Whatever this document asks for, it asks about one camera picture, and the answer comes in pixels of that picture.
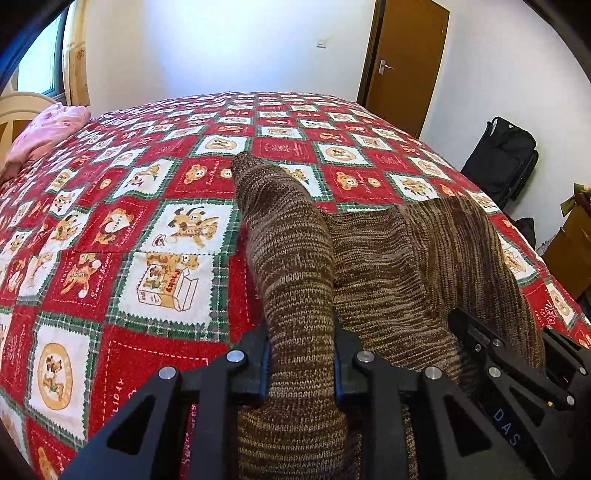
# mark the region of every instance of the bed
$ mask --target bed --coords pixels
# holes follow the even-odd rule
[[[0,190],[0,416],[41,478],[159,367],[207,365],[258,324],[230,171],[244,150],[328,212],[473,198],[539,327],[591,346],[589,321],[496,205],[356,103],[226,92],[106,113]]]

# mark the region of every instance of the door handle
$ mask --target door handle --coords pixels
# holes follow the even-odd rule
[[[388,65],[388,63],[386,62],[386,60],[382,59],[382,61],[379,62],[378,73],[380,75],[383,75],[385,69],[394,70],[394,67],[391,67],[390,65]]]

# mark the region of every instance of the white wall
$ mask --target white wall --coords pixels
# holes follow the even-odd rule
[[[438,0],[450,11],[421,139],[461,168],[487,120],[528,130],[540,160],[513,218],[535,218],[538,245],[564,222],[573,183],[591,183],[591,83],[554,29],[522,0]]]
[[[96,0],[94,115],[167,97],[303,91],[355,100],[375,0]],[[327,49],[316,48],[318,39]]]

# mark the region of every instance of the cardboard box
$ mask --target cardboard box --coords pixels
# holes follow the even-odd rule
[[[138,301],[184,312],[191,308],[198,281],[188,268],[171,270],[164,265],[149,265],[139,282]]]
[[[591,218],[584,208],[575,205],[542,257],[574,299],[591,286]]]

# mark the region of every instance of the window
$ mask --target window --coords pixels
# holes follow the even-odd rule
[[[67,9],[43,30],[18,65],[19,92],[36,92],[57,97],[64,93],[61,49]]]

